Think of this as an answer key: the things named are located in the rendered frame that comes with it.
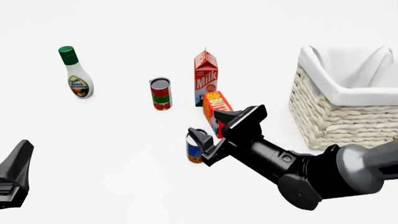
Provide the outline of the tomato sauce tin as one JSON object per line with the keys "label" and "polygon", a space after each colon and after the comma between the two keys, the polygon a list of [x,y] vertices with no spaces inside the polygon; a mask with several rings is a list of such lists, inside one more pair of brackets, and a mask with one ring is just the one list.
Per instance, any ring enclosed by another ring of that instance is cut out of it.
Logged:
{"label": "tomato sauce tin", "polygon": [[165,77],[154,78],[149,81],[152,102],[157,110],[169,110],[172,107],[170,80]]}

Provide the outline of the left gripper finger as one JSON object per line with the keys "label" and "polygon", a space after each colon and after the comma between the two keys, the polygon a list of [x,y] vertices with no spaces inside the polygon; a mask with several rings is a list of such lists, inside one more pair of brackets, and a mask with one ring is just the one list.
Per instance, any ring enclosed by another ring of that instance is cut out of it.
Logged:
{"label": "left gripper finger", "polygon": [[29,192],[29,166],[34,146],[23,139],[0,163],[0,177],[12,180],[14,194],[10,197],[0,196],[0,209],[19,208]]}

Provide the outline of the alphabet soup tin blue label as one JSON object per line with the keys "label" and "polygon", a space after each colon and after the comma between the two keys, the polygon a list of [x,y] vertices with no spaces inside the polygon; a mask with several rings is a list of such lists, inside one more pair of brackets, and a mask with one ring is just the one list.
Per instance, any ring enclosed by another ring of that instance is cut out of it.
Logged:
{"label": "alphabet soup tin blue label", "polygon": [[197,164],[203,162],[207,166],[211,166],[211,164],[212,164],[211,160],[212,160],[213,154],[215,152],[215,145],[209,154],[204,154],[201,152],[200,148],[197,146],[195,141],[193,141],[193,139],[188,134],[186,137],[186,144],[187,144],[188,160],[190,160],[191,162],[197,163]]}

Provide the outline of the orange butter box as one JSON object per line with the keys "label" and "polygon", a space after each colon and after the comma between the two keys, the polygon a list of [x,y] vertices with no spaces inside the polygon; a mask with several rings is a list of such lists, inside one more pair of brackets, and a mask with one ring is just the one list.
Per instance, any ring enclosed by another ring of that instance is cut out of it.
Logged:
{"label": "orange butter box", "polygon": [[232,107],[220,91],[205,93],[203,97],[203,114],[209,122],[215,136],[221,139],[224,124],[215,118],[215,111],[232,111]]}

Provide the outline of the white cloth basket liner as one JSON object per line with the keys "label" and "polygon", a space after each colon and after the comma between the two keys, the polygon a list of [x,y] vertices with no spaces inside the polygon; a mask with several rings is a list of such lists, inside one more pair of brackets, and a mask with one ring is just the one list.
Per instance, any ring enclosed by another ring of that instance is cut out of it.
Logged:
{"label": "white cloth basket liner", "polygon": [[305,45],[298,64],[336,106],[398,106],[398,44]]}

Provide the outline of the ranch dressing bottle green cap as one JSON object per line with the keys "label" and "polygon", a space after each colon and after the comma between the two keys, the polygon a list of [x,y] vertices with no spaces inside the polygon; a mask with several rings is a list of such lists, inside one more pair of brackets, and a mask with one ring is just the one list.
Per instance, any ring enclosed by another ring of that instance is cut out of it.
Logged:
{"label": "ranch dressing bottle green cap", "polygon": [[58,49],[62,61],[67,69],[68,86],[75,96],[89,98],[94,93],[94,84],[76,55],[72,46],[63,46]]}

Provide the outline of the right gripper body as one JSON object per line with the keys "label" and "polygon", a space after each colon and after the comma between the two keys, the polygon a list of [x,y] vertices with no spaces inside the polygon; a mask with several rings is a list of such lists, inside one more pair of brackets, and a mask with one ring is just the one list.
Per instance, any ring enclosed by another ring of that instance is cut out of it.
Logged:
{"label": "right gripper body", "polygon": [[231,154],[233,149],[247,146],[252,140],[262,137],[260,123],[267,117],[264,105],[249,106],[221,129],[222,140],[215,144],[212,164]]}

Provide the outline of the red milk carton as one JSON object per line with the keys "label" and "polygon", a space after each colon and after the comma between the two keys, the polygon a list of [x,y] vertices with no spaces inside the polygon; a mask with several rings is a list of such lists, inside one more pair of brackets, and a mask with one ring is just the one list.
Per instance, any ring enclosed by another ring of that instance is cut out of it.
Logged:
{"label": "red milk carton", "polygon": [[194,61],[194,84],[195,84],[195,106],[203,106],[205,93],[217,90],[218,64],[216,58],[204,50],[195,57]]}

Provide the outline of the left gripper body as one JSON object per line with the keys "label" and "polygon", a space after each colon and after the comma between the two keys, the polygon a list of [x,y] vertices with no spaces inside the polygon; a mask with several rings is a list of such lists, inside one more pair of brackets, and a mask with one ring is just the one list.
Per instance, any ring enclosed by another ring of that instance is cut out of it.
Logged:
{"label": "left gripper body", "polygon": [[13,181],[0,177],[0,196],[10,197],[13,194],[14,194]]}

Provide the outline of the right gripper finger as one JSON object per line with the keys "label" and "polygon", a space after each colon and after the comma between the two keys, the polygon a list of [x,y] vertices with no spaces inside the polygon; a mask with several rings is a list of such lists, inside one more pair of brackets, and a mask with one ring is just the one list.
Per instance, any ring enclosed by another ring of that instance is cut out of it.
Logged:
{"label": "right gripper finger", "polygon": [[195,128],[188,128],[188,135],[195,141],[201,152],[209,154],[214,148],[213,137]]}
{"label": "right gripper finger", "polygon": [[237,117],[242,111],[221,111],[214,110],[214,117],[223,124],[228,124],[231,120]]}

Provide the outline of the woven wicker basket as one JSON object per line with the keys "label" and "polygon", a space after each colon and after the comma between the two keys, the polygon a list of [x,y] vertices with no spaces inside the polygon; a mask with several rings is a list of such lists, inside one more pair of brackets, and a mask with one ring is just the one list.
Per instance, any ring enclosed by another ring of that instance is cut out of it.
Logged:
{"label": "woven wicker basket", "polygon": [[368,149],[398,140],[398,106],[335,106],[298,66],[289,110],[309,149],[358,144]]}

